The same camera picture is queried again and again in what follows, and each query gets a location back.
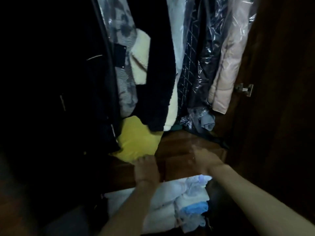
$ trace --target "gray patterned garment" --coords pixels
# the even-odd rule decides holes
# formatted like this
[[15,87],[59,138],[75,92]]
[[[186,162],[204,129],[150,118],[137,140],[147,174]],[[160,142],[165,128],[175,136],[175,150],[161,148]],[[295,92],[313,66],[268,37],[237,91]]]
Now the gray patterned garment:
[[126,47],[124,66],[115,67],[119,92],[120,114],[128,117],[138,102],[129,52],[137,37],[135,23],[127,0],[98,0],[104,24],[112,43]]

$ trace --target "door hinge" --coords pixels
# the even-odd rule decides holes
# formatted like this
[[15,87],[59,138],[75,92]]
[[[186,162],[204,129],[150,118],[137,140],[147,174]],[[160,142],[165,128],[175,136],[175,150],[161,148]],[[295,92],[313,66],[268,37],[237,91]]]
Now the door hinge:
[[247,97],[252,95],[253,87],[253,84],[249,84],[247,88],[244,87],[243,83],[235,85],[236,91],[239,93],[244,93]]

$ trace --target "yellow pillow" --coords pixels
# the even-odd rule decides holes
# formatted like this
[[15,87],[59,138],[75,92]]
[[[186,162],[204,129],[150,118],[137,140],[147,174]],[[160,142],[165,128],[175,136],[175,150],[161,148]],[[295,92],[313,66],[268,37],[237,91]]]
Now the yellow pillow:
[[163,131],[151,132],[136,116],[125,118],[118,143],[120,151],[112,153],[120,160],[132,162],[144,155],[154,155]]

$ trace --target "wardrobe door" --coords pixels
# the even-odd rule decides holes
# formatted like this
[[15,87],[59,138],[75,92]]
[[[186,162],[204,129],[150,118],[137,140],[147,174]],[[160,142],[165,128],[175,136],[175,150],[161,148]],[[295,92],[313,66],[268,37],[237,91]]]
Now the wardrobe door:
[[311,0],[261,0],[238,81],[226,162],[315,223],[315,13]]

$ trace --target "hand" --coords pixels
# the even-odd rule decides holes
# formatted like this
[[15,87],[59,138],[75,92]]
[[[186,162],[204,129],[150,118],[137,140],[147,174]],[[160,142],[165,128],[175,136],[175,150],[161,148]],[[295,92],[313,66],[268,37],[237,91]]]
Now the hand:
[[160,174],[154,156],[146,155],[133,162],[135,165],[135,180],[137,185],[149,183],[157,187],[160,183]]
[[200,174],[209,175],[211,174],[211,169],[213,167],[224,165],[216,154],[208,151],[207,149],[192,145],[192,150],[195,162],[190,160],[189,164]]

